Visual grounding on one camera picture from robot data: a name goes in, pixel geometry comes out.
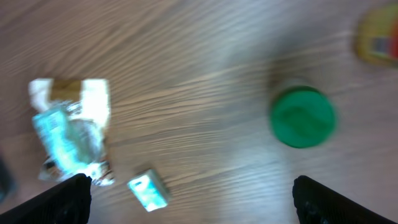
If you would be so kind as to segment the brown Panera snack bag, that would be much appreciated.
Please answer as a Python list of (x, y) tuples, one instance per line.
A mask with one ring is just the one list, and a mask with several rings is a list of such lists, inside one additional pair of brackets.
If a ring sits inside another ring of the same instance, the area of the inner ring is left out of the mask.
[(28, 92), (31, 106), (39, 113), (62, 106), (72, 119), (88, 119), (104, 131), (109, 126), (111, 102), (106, 79), (37, 78), (29, 83)]

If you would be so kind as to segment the yellow drink bottle silver cap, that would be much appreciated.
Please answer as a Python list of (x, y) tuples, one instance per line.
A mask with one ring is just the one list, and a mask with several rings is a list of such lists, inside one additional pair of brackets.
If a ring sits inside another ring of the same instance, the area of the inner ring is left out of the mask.
[(354, 48), (365, 62), (397, 66), (397, 3), (371, 9), (360, 20)]

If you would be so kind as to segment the green lid glass jar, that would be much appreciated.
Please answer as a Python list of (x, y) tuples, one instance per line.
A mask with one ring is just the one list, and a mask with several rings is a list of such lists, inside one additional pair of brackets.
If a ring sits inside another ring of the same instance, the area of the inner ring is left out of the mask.
[(304, 79), (289, 78), (271, 89), (269, 122), (280, 142), (305, 149), (324, 143), (338, 117), (326, 94)]

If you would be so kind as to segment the green white tissue pack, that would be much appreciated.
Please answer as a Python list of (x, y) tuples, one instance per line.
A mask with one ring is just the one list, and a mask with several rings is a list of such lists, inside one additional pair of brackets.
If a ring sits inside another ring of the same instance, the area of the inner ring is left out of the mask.
[(153, 169), (139, 173), (127, 186), (147, 212), (165, 208), (169, 204), (169, 191)]

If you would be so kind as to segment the teal wipes packet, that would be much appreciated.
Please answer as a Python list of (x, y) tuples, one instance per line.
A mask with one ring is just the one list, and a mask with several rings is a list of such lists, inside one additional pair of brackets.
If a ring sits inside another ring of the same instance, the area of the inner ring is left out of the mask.
[(94, 162), (90, 151), (81, 140), (79, 132), (61, 107), (54, 107), (32, 118), (32, 123), (42, 141), (47, 155), (66, 173), (85, 169)]

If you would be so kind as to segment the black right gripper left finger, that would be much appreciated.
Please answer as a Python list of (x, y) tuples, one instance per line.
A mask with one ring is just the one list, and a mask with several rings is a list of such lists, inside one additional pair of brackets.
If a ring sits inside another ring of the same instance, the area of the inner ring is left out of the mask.
[(1, 224), (87, 224), (91, 177), (77, 174), (1, 214)]

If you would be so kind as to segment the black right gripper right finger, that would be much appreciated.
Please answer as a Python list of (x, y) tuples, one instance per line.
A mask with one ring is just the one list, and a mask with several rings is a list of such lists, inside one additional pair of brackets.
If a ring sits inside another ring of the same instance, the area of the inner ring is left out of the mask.
[(397, 224), (305, 175), (292, 195), (300, 224)]

